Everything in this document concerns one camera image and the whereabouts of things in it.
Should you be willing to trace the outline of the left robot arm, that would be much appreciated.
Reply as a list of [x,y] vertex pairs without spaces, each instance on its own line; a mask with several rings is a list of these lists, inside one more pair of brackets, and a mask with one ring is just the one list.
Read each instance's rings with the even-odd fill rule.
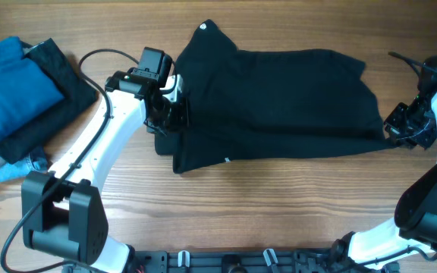
[[75,144],[48,173],[32,171],[21,187],[25,247],[89,271],[130,272],[131,246],[108,234],[101,194],[112,166],[142,126],[170,133],[187,124],[179,74],[116,72],[99,109]]

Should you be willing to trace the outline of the black t-shirt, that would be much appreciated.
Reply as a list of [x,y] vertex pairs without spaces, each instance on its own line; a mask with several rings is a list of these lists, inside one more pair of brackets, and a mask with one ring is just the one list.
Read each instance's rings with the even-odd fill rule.
[[250,52],[211,20],[176,61],[190,124],[156,136],[172,169],[246,159],[329,158],[389,149],[364,62],[329,49]]

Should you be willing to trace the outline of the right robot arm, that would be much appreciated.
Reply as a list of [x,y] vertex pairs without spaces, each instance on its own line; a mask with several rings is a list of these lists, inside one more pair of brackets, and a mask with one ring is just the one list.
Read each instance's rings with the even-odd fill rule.
[[[398,104],[385,119],[389,139],[409,148],[437,145],[437,55],[422,62],[396,52],[390,55],[415,71],[419,92],[409,105]],[[393,218],[336,240],[319,264],[327,272],[388,272],[413,254],[437,260],[437,161],[401,195]]]

